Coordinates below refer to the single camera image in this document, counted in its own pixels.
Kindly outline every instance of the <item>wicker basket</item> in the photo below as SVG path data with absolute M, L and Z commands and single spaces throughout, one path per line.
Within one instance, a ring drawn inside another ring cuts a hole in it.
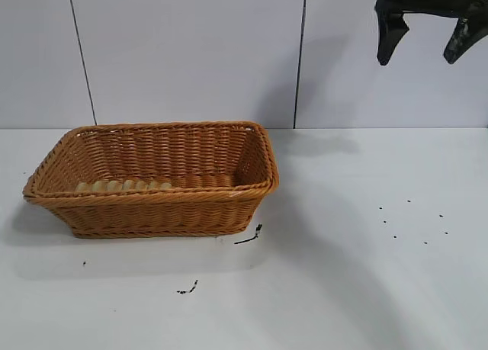
M 81 181 L 168 181 L 166 191 L 75 192 Z M 278 186 L 266 131 L 250 122 L 124 124 L 68 132 L 24 188 L 80 238 L 243 231 Z

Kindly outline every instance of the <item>white table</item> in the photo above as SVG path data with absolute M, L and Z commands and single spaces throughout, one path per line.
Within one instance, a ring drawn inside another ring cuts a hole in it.
M 22 201 L 63 133 L 0 131 L 0 348 L 488 348 L 488 130 L 272 131 L 246 232 L 129 240 Z

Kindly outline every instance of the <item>white wall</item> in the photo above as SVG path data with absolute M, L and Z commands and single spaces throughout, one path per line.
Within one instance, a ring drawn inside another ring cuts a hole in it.
M 93 124 L 69 0 L 0 0 L 0 127 Z
M 100 124 L 291 127 L 303 0 L 73 0 Z
M 381 67 L 375 1 L 307 0 L 297 127 L 485 127 L 488 38 L 450 66 L 456 20 L 407 15 Z

